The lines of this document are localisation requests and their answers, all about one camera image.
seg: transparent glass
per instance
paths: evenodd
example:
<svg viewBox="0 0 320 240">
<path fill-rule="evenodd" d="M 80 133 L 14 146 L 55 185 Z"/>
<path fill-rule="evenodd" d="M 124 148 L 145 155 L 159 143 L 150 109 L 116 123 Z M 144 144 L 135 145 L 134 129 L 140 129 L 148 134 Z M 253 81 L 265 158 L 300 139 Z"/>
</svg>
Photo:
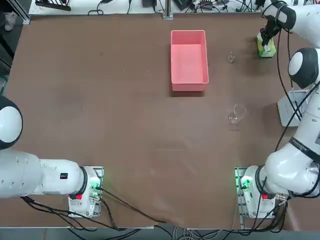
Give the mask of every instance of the transparent glass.
<svg viewBox="0 0 320 240">
<path fill-rule="evenodd" d="M 236 58 L 236 53 L 234 51 L 230 52 L 230 56 L 228 57 L 229 63 L 233 63 Z"/>
<path fill-rule="evenodd" d="M 231 124 L 236 125 L 240 120 L 246 117 L 247 109 L 242 103 L 237 103 L 233 107 L 233 112 L 228 115 L 228 120 Z"/>
</svg>

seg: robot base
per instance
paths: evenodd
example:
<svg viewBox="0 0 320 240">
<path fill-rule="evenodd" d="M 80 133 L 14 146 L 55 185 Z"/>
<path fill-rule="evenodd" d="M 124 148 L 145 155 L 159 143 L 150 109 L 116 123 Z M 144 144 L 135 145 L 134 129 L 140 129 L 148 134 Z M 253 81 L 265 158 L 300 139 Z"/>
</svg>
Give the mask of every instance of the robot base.
<svg viewBox="0 0 320 240">
<path fill-rule="evenodd" d="M 100 197 L 101 190 L 94 187 L 101 187 L 104 178 L 103 166 L 83 166 L 87 173 L 87 183 L 82 195 L 77 195 L 76 199 L 68 197 L 69 211 L 86 216 L 87 218 L 98 217 L 101 214 Z M 81 218 L 75 214 L 69 214 L 73 218 Z"/>
<path fill-rule="evenodd" d="M 309 90 L 295 90 L 294 92 L 289 91 L 288 96 L 289 96 L 290 100 L 292 101 L 293 106 L 296 107 L 295 100 L 296 100 L 297 104 L 299 105 L 301 103 L 302 99 L 308 94 L 308 92 L 309 92 Z M 294 113 L 294 111 L 296 109 L 292 108 L 287 96 L 283 96 L 278 101 L 277 105 L 278 105 L 281 125 L 283 127 L 285 127 L 288 124 L 292 114 Z M 308 105 L 308 99 L 302 104 L 302 106 L 299 109 L 301 114 L 303 114 L 305 112 L 305 110 L 307 109 L 307 105 Z M 294 116 L 289 127 L 297 127 L 297 126 L 299 126 L 299 124 L 300 124 L 300 121 L 299 121 L 298 117 Z"/>
<path fill-rule="evenodd" d="M 261 199 L 259 212 L 257 213 L 260 192 L 256 187 L 255 175 L 257 166 L 250 167 L 235 167 L 235 183 L 237 191 L 237 201 L 240 215 L 240 225 L 245 229 L 245 218 L 264 218 L 269 213 L 276 203 L 276 198 Z"/>
</svg>

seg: metal mount bracket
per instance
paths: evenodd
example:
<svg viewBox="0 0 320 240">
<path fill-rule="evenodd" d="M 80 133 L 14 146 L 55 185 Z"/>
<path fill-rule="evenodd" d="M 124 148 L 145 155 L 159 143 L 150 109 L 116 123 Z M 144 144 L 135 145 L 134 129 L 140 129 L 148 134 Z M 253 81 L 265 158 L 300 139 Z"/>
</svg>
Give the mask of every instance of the metal mount bracket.
<svg viewBox="0 0 320 240">
<path fill-rule="evenodd" d="M 241 229 L 245 228 L 244 217 L 248 217 L 248 211 L 246 206 L 246 201 L 244 197 L 244 192 L 241 188 L 241 178 L 244 176 L 247 167 L 237 166 L 234 168 L 234 177 L 235 177 L 235 185 L 236 185 L 236 193 L 237 193 L 237 202 L 239 208 L 239 216 L 240 216 L 240 227 Z"/>
<path fill-rule="evenodd" d="M 104 166 L 93 166 L 92 168 L 95 170 L 96 175 L 101 180 L 100 187 L 103 188 L 105 167 Z M 100 214 L 101 214 L 101 202 L 97 202 L 94 206 L 93 216 L 99 217 Z"/>
<path fill-rule="evenodd" d="M 170 15 L 167 16 L 165 13 L 163 13 L 162 19 L 163 20 L 173 20 L 174 19 L 174 15 L 172 13 L 170 13 Z"/>
</svg>

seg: black cable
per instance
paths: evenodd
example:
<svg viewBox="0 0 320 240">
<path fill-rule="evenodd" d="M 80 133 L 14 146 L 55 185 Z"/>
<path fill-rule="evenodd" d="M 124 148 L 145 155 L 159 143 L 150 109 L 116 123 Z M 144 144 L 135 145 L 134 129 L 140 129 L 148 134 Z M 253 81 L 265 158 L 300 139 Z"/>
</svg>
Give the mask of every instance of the black cable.
<svg viewBox="0 0 320 240">
<path fill-rule="evenodd" d="M 285 225 L 287 209 L 288 209 L 288 202 L 286 201 L 284 209 L 283 209 L 283 212 L 282 212 L 282 214 L 280 216 L 280 219 L 279 219 L 279 221 L 281 221 L 281 219 L 282 219 L 282 223 L 281 223 L 281 226 L 280 226 L 279 230 L 276 230 L 276 231 L 270 230 L 270 232 L 272 232 L 274 234 L 278 234 L 278 233 L 280 233 L 282 231 L 282 229 L 284 228 L 284 225 Z"/>
<path fill-rule="evenodd" d="M 283 4 L 286 4 L 286 5 L 287 5 L 287 3 L 286 3 L 285 1 L 283 1 L 283 0 L 275 1 L 275 2 L 273 2 L 273 3 L 271 3 L 271 4 L 269 4 L 269 5 L 263 10 L 263 12 L 262 12 L 262 14 L 261 14 L 261 17 L 264 17 L 265 12 L 266 12 L 266 10 L 267 10 L 268 8 L 270 8 L 271 6 L 274 6 L 275 4 L 278 4 L 278 3 L 283 3 Z"/>
<path fill-rule="evenodd" d="M 294 119 L 295 115 L 297 114 L 298 109 L 302 106 L 302 104 L 306 101 L 306 99 L 313 93 L 313 91 L 316 90 L 316 89 L 319 87 L 319 85 L 320 85 L 320 81 L 317 82 L 317 83 L 314 85 L 314 87 L 307 93 L 307 95 L 305 95 L 305 97 L 304 97 L 304 98 L 302 99 L 302 101 L 299 103 L 298 107 L 294 110 L 291 118 L 289 119 L 288 123 L 286 124 L 286 126 L 285 126 L 285 128 L 284 128 L 284 130 L 283 130 L 283 132 L 282 132 L 282 134 L 281 134 L 281 136 L 280 136 L 280 138 L 279 138 L 278 143 L 277 143 L 276 146 L 275 146 L 275 150 L 274 150 L 275 152 L 278 150 L 278 147 L 279 147 L 279 145 L 280 145 L 280 142 L 281 142 L 282 138 L 284 137 L 286 131 L 288 130 L 288 127 L 289 127 L 291 121 Z"/>
<path fill-rule="evenodd" d="M 216 6 L 212 6 L 213 9 L 217 9 L 218 13 L 221 13 L 221 11 L 216 7 Z"/>
<path fill-rule="evenodd" d="M 38 210 L 40 212 L 44 212 L 44 213 L 49 213 L 49 214 L 54 214 L 54 215 L 57 215 L 59 216 L 62 220 L 64 220 L 66 223 L 68 223 L 72 228 L 76 229 L 76 230 L 85 230 L 87 232 L 95 232 L 97 230 L 96 229 L 88 229 L 88 228 L 85 228 L 78 220 L 76 220 L 74 217 L 71 217 L 71 216 L 68 216 L 66 214 L 62 214 L 62 213 L 57 213 L 53 210 L 44 210 L 44 209 L 41 209 L 41 208 L 38 208 L 38 207 L 35 207 L 33 206 L 30 202 L 28 202 L 27 200 L 25 200 L 24 198 L 22 198 L 31 208 L 35 209 L 35 210 Z M 69 222 L 68 220 L 64 219 L 62 216 L 66 217 L 66 218 L 69 218 L 73 221 L 75 221 L 81 228 L 78 228 L 76 226 L 74 226 L 71 222 Z"/>
<path fill-rule="evenodd" d="M 188 8 L 185 10 L 185 14 L 188 12 L 188 10 L 190 9 L 190 5 L 188 6 Z"/>
<path fill-rule="evenodd" d="M 277 42 L 277 50 L 276 50 L 276 66 L 277 66 L 277 70 L 278 70 L 278 75 L 279 75 L 279 79 L 280 79 L 280 83 L 281 83 L 281 86 L 283 88 L 283 91 L 286 95 L 286 97 L 288 98 L 288 101 L 292 107 L 292 109 L 295 109 L 294 107 L 294 104 L 292 103 L 288 93 L 287 93 L 287 90 L 286 90 L 286 87 L 284 85 L 284 82 L 282 80 L 282 77 L 281 77 L 281 73 L 280 73 L 280 66 L 279 66 L 279 50 L 280 50 L 280 37 L 281 37 L 281 30 L 279 31 L 279 37 L 278 37 L 278 42 Z M 301 121 L 301 117 L 299 116 L 298 112 L 295 114 L 297 116 L 297 118 L 299 119 L 299 121 Z"/>
<path fill-rule="evenodd" d="M 162 230 L 165 231 L 167 234 L 169 234 L 171 238 L 173 238 L 172 234 L 171 234 L 168 230 L 166 230 L 164 227 L 159 226 L 159 225 L 154 225 L 154 227 L 155 227 L 155 228 L 162 229 Z"/>
<path fill-rule="evenodd" d="M 165 12 L 164 6 L 162 5 L 161 0 L 159 0 L 162 10 Z"/>
<path fill-rule="evenodd" d="M 239 3 L 243 3 L 245 5 L 245 8 L 248 10 L 248 12 L 250 12 L 250 8 L 247 4 L 245 4 L 245 0 L 243 1 L 239 1 L 239 0 L 232 0 L 232 1 L 236 1 L 236 2 L 239 2 Z"/>
<path fill-rule="evenodd" d="M 264 178 L 264 181 L 263 181 L 263 184 L 262 184 L 262 189 L 264 189 L 264 187 L 266 185 L 266 182 L 267 182 L 267 177 Z M 257 222 L 257 219 L 258 219 L 258 213 L 259 213 L 259 209 L 260 209 L 261 198 L 262 198 L 262 192 L 260 192 L 258 207 L 256 209 L 256 214 L 255 214 L 255 218 L 254 218 L 254 222 L 253 222 L 252 228 L 250 229 L 249 233 L 246 236 L 250 235 L 253 232 L 254 228 L 255 228 L 255 225 L 256 225 L 256 222 Z"/>
<path fill-rule="evenodd" d="M 218 234 L 221 230 L 214 230 L 214 231 L 211 231 L 211 232 L 208 232 L 204 235 L 201 235 L 200 232 L 198 230 L 194 230 L 197 234 L 193 233 L 194 235 L 196 235 L 198 238 L 201 238 L 201 239 L 204 239 L 205 237 L 209 236 L 209 235 L 212 235 L 212 234 Z"/>
<path fill-rule="evenodd" d="M 316 190 L 316 188 L 318 187 L 319 182 L 320 182 L 320 165 L 318 164 L 318 177 L 317 177 L 313 187 L 309 191 L 307 191 L 305 193 L 302 193 L 302 194 L 294 194 L 294 193 L 292 193 L 293 197 L 304 198 L 304 199 L 315 199 L 315 198 L 319 197 L 320 192 L 315 196 L 308 196 L 308 195 L 312 194 L 314 192 L 314 190 Z"/>
<path fill-rule="evenodd" d="M 112 227 L 114 227 L 115 230 L 121 232 L 121 231 L 124 231 L 126 230 L 125 228 L 118 228 L 115 221 L 114 221 L 114 218 L 112 217 L 112 214 L 111 214 L 111 210 L 110 210 L 110 207 L 109 205 L 107 204 L 107 202 L 100 198 L 100 201 L 103 203 L 103 205 L 105 206 L 106 210 L 108 211 L 108 215 L 109 215 L 109 219 L 110 219 L 110 222 L 111 222 L 111 225 Z"/>
<path fill-rule="evenodd" d="M 232 233 L 236 233 L 236 232 L 229 231 L 229 232 L 227 233 L 227 235 L 225 235 L 225 236 L 224 236 L 224 238 L 223 238 L 222 240 L 226 240 L 226 238 L 227 238 L 230 234 L 232 234 Z"/>
<path fill-rule="evenodd" d="M 103 15 L 103 14 L 105 14 L 104 11 L 102 11 L 101 9 L 98 9 L 98 8 L 99 8 L 99 5 L 102 4 L 102 3 L 103 3 L 103 0 L 98 3 L 98 5 L 96 6 L 96 10 L 90 10 L 90 11 L 88 11 L 88 16 L 90 16 L 90 13 L 96 13 L 96 14 L 98 14 L 98 15 Z"/>
<path fill-rule="evenodd" d="M 41 203 L 39 203 L 39 202 L 36 202 L 36 201 L 34 201 L 33 199 L 31 199 L 30 197 L 28 197 L 27 199 L 22 197 L 22 199 L 23 199 L 27 204 L 30 203 L 30 204 L 32 204 L 32 205 L 36 205 L 36 206 L 38 206 L 38 207 L 45 208 L 45 209 L 47 209 L 47 210 L 49 210 L 49 211 L 61 212 L 61 213 L 66 213 L 66 214 L 73 214 L 73 215 L 82 217 L 82 218 L 84 218 L 84 219 L 87 219 L 87 220 L 89 220 L 89 221 L 91 221 L 91 222 L 93 222 L 93 223 L 100 224 L 100 225 L 102 225 L 102 226 L 104 226 L 104 227 L 107 227 L 107 228 L 110 228 L 110 229 L 115 230 L 112 226 L 109 226 L 109 225 L 107 225 L 107 224 L 105 224 L 105 223 L 103 223 L 103 222 L 99 222 L 99 221 L 93 220 L 92 218 L 86 217 L 86 216 L 81 215 L 81 214 L 79 214 L 79 213 L 76 213 L 76 212 L 73 212 L 73 211 L 69 211 L 69 210 L 62 210 L 62 209 L 53 208 L 53 207 L 50 207 L 50 206 L 41 204 Z"/>
<path fill-rule="evenodd" d="M 129 7 L 128 7 L 128 11 L 126 11 L 126 14 L 129 14 L 129 12 L 130 12 L 131 1 L 132 1 L 132 0 L 129 0 Z"/>
<path fill-rule="evenodd" d="M 287 50 L 288 50 L 288 59 L 289 61 L 291 60 L 291 54 L 290 54 L 290 31 L 288 30 L 288 36 L 287 36 L 287 39 L 286 39 L 286 47 L 287 47 Z M 290 84 L 291 84 L 291 89 L 292 91 L 294 90 L 294 83 L 290 77 Z M 295 103 L 295 106 L 298 107 L 298 103 L 297 103 L 297 100 L 294 100 L 294 103 Z"/>
<path fill-rule="evenodd" d="M 115 195 L 112 194 L 111 192 L 103 189 L 102 187 L 96 187 L 95 189 L 101 190 L 101 191 L 105 192 L 106 194 L 108 194 L 108 195 L 112 196 L 113 198 L 115 198 L 116 200 L 118 200 L 118 201 L 119 201 L 122 205 L 124 205 L 125 207 L 128 207 L 129 209 L 131 209 L 131 210 L 133 210 L 133 211 L 136 211 L 137 213 L 145 216 L 145 217 L 148 218 L 148 219 L 151 219 L 151 220 L 153 220 L 153 221 L 155 221 L 155 222 L 158 222 L 158 223 L 161 223 L 161 224 L 166 224 L 165 221 L 162 221 L 162 220 L 156 219 L 156 218 L 154 218 L 154 217 L 152 217 L 152 216 L 149 216 L 148 214 L 146 214 L 146 213 L 140 211 L 139 209 L 137 209 L 136 207 L 128 204 L 128 203 L 125 202 L 124 200 L 122 200 L 122 199 L 120 199 L 119 197 L 115 196 Z"/>
<path fill-rule="evenodd" d="M 226 12 L 228 13 L 228 6 L 225 4 L 224 0 L 221 0 L 221 2 L 223 3 L 223 10 L 226 10 Z"/>
</svg>

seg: floor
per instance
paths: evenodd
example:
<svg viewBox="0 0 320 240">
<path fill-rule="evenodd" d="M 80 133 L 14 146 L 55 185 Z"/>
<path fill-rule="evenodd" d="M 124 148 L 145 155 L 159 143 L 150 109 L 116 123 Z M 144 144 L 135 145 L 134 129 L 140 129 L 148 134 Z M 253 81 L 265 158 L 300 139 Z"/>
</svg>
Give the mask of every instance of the floor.
<svg viewBox="0 0 320 240">
<path fill-rule="evenodd" d="M 164 226 L 170 233 L 173 232 L 171 225 L 165 224 Z M 100 228 L 95 232 L 83 232 L 74 230 L 76 233 L 85 240 L 103 240 L 116 236 L 113 230 Z M 201 234 L 205 234 L 208 231 L 202 230 Z M 180 230 L 178 239 L 183 235 L 183 230 Z M 222 240 L 226 236 L 225 232 L 222 232 L 215 240 Z M 315 240 L 319 239 L 320 234 L 314 232 L 291 232 L 282 231 L 280 233 L 252 233 L 249 236 L 241 236 L 239 234 L 230 234 L 227 240 Z M 0 240 L 78 240 L 77 236 L 70 233 L 67 229 L 63 228 L 10 228 L 0 229 Z M 155 229 L 143 229 L 127 238 L 128 240 L 171 240 L 172 238 L 168 233 L 164 232 L 160 228 Z"/>
</svg>

